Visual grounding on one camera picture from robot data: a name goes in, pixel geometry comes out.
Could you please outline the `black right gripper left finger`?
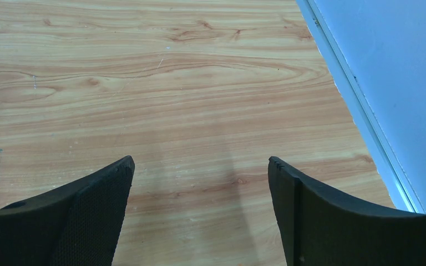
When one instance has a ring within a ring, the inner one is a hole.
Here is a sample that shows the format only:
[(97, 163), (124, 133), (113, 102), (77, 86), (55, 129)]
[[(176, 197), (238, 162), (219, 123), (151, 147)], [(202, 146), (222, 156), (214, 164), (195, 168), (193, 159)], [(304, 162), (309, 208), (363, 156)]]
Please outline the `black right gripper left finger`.
[(1, 208), (0, 265), (111, 265), (134, 170), (125, 156)]

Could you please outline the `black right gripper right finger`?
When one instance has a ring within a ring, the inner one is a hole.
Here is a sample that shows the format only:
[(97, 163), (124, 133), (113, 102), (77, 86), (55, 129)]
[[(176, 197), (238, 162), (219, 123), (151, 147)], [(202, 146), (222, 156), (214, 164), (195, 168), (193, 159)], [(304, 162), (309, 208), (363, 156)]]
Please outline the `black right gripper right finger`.
[(288, 265), (426, 265), (426, 214), (354, 197), (275, 156), (268, 184)]

